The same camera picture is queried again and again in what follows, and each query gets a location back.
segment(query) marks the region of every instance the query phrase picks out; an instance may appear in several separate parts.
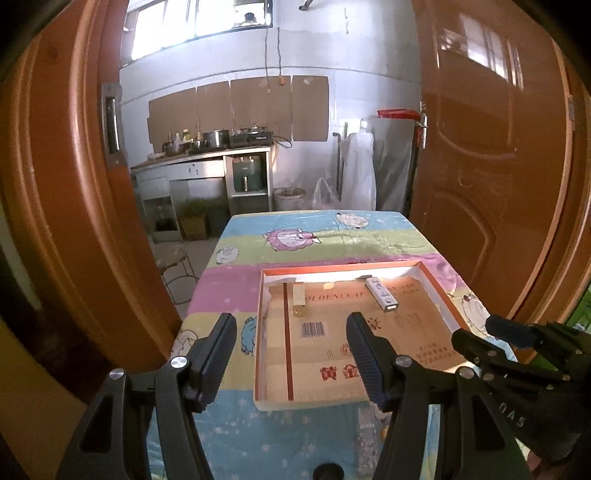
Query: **barcode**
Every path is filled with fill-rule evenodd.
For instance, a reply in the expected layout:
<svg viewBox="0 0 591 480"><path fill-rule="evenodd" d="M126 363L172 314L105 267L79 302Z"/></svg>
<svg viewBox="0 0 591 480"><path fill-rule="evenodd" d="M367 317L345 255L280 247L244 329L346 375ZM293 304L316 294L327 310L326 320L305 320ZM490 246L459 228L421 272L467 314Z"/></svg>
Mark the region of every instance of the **barcode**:
<svg viewBox="0 0 591 480"><path fill-rule="evenodd" d="M324 325L322 322L309 322L301 324L302 338L323 337Z"/></svg>

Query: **potted plant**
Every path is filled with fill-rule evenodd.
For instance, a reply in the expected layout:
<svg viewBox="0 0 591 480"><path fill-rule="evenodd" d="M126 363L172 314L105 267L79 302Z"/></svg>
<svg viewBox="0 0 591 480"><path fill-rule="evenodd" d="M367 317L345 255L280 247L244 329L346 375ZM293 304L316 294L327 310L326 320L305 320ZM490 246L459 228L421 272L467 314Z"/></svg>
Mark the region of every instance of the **potted plant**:
<svg viewBox="0 0 591 480"><path fill-rule="evenodd" d="M180 206L179 221L187 240L207 240L207 201L189 198Z"/></svg>

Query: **colorful tablecloth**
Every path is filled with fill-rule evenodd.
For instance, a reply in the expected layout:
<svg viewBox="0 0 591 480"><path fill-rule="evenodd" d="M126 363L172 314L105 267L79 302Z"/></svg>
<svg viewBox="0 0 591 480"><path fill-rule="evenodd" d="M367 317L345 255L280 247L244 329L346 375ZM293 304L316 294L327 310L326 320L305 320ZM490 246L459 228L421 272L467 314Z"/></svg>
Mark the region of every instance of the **colorful tablecloth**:
<svg viewBox="0 0 591 480"><path fill-rule="evenodd" d="M381 450L381 412L368 402L309 410L260 412L254 406L254 341L261 269L278 266L421 260L475 333L488 316L447 261L396 212L305 211L233 217L193 294L172 355L207 336L221 312L238 338L216 401L195 415L216 480L310 479L335 462L345 478L370 478ZM510 353L509 346L489 338ZM433 477L439 408L432 407L421 478ZM164 474L154 419L148 435L153 478Z"/></svg>

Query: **pink sheep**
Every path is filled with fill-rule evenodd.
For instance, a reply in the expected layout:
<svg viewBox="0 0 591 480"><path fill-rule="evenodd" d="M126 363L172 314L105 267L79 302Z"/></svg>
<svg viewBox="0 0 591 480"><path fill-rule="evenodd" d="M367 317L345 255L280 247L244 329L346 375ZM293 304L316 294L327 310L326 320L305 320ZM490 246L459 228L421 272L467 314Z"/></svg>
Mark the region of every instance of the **pink sheep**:
<svg viewBox="0 0 591 480"><path fill-rule="evenodd" d="M262 236L276 252L293 252L311 244L321 243L315 234L303 232L301 228L297 230L273 230L272 232L263 233Z"/></svg>

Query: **cooking pot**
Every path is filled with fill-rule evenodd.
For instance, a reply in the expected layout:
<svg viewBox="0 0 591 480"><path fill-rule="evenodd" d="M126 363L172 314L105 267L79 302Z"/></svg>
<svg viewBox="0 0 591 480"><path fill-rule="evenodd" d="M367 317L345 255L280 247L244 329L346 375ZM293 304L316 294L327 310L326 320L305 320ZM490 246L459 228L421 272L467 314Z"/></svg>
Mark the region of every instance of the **cooking pot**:
<svg viewBox="0 0 591 480"><path fill-rule="evenodd" d="M205 140L193 140L191 142L191 146L189 148L190 154L201 153L201 151L207 147L207 142Z"/></svg>
<svg viewBox="0 0 591 480"><path fill-rule="evenodd" d="M230 148L230 130L214 130L203 134L209 148Z"/></svg>
<svg viewBox="0 0 591 480"><path fill-rule="evenodd" d="M183 153L186 153L186 151L189 149L190 146L191 146L191 144L189 142L179 143L179 144L167 142L162 147L164 150L164 154L167 157L175 157L177 155L181 155Z"/></svg>

